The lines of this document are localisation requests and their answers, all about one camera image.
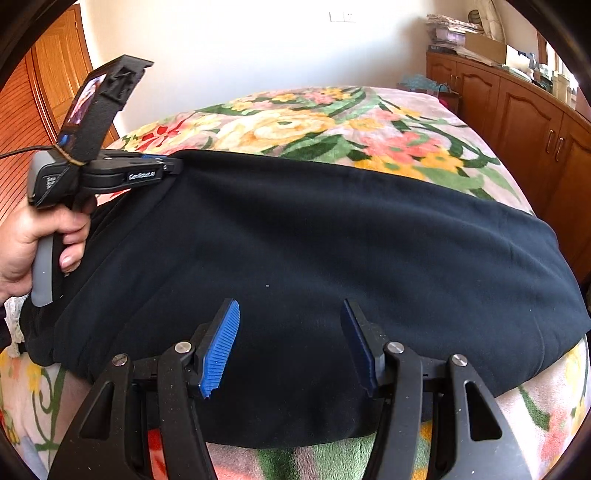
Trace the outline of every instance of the small screen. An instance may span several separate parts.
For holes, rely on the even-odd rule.
[[[69,125],[80,125],[82,119],[86,115],[90,104],[92,103],[92,99],[95,97],[96,91],[99,89],[100,85],[103,83],[103,80],[107,74],[100,75],[89,80],[82,93],[78,97],[76,104],[72,108],[70,115],[66,118],[66,123]]]

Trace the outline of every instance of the cabinet handle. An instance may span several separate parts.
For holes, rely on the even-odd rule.
[[[556,156],[554,157],[556,161],[560,161],[559,156],[560,151],[562,150],[562,145],[564,145],[564,138],[560,137],[560,140],[558,140],[558,150],[556,150]]]
[[[550,144],[552,143],[553,138],[554,138],[554,130],[550,130],[550,135],[548,136],[548,144],[546,145],[546,153],[550,153]]]

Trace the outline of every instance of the floral blanket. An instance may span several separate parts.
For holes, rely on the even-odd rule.
[[[112,147],[154,154],[203,148],[335,163],[428,181],[531,213],[511,175],[472,129],[436,98],[400,90],[262,92],[146,125]],[[19,341],[20,300],[9,300],[7,311]],[[589,372],[583,339],[540,375],[497,398],[535,480],[555,464],[589,411]],[[0,354],[0,387],[2,426],[45,479],[89,386],[59,365],[35,365],[13,345]],[[373,441],[370,436],[290,450],[209,450],[221,480],[357,480]],[[431,424],[424,423],[415,480],[426,477],[430,441]],[[165,479],[157,430],[149,442],[154,477]]]

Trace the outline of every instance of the white wall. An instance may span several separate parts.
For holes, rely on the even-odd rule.
[[[499,12],[507,43],[517,50],[535,53],[538,57],[538,31],[506,0],[495,0]]]
[[[81,0],[93,65],[121,54],[155,65],[119,115],[122,135],[167,115],[262,90],[392,87],[425,73],[429,13],[465,17],[465,0]],[[357,23],[331,23],[351,10]]]

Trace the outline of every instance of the black garment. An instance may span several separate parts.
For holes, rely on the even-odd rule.
[[[8,325],[6,325],[6,322],[4,321],[5,319],[6,308],[4,308],[4,304],[2,304],[0,305],[0,353],[12,343],[10,330],[8,330]]]
[[[101,209],[64,296],[29,302],[31,358],[90,380],[117,353],[159,355],[242,318],[222,384],[199,402],[207,441],[286,447],[368,434],[343,299],[420,355],[463,353],[499,395],[591,322],[544,222],[422,181],[319,163],[185,151],[176,179]]]

